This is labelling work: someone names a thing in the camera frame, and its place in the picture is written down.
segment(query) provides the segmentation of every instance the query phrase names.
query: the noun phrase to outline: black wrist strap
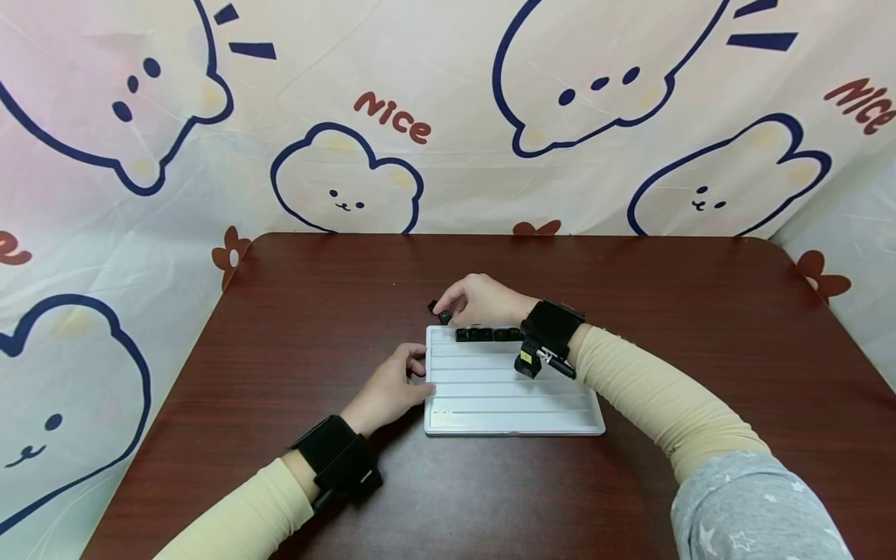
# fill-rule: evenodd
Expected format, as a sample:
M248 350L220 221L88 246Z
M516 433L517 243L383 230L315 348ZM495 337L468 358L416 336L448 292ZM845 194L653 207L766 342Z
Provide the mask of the black wrist strap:
M321 493L311 504L315 512L334 495L344 498L383 483L367 440L355 434L342 417L324 419L289 449L302 453L316 473L314 483Z
M544 299L535 304L521 329L527 337L540 342L560 359L566 359L569 340L584 322L584 315L572 308Z

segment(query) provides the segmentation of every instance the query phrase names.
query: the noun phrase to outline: wrist-mounted camera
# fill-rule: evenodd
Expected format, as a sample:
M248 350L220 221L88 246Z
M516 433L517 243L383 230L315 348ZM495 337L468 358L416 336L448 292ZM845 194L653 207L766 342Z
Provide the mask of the wrist-mounted camera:
M561 374L575 379L575 370L566 357L569 340L584 322L585 316L570 307L546 299L539 301L522 322L522 348L513 361L513 369L535 379L544 360Z

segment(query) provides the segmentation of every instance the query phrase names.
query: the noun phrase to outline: hand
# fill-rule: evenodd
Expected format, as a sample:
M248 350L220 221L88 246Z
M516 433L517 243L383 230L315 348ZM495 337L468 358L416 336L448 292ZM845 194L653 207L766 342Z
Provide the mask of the hand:
M485 274L468 274L442 294L433 314L451 311L449 324L456 329L472 324L518 327L537 303Z
M405 342L376 368L364 387L340 416L364 437L395 420L435 392L432 383L412 384L407 370L423 377L426 369L415 357L426 354L426 346Z

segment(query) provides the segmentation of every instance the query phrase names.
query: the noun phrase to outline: black wrist device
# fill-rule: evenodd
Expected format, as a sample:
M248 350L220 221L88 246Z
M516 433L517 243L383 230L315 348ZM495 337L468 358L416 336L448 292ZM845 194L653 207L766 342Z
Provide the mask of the black wrist device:
M523 335L532 337L559 358L566 359L569 339L584 322L584 315L572 308L543 299L522 322L521 330Z
M541 360L544 359L561 374L575 379L575 370L566 362L566 357L569 356L569 340L584 322L584 315L570 307L546 299L539 301L522 322L522 348L513 368L534 379L541 371Z
M311 504L317 512L331 497L348 497L383 484L376 455L364 436L358 435L342 417L330 416L292 444L316 473L321 489Z

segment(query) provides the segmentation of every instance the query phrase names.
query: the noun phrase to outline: left hand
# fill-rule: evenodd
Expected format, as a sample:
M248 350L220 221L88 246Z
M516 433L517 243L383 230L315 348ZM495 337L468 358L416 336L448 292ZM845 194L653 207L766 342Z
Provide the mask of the left hand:
M364 387L340 413L342 419L364 437L404 416L411 407L435 392L432 383L413 384L407 370L423 377L426 369L417 358L426 354L426 346L405 342L376 368Z

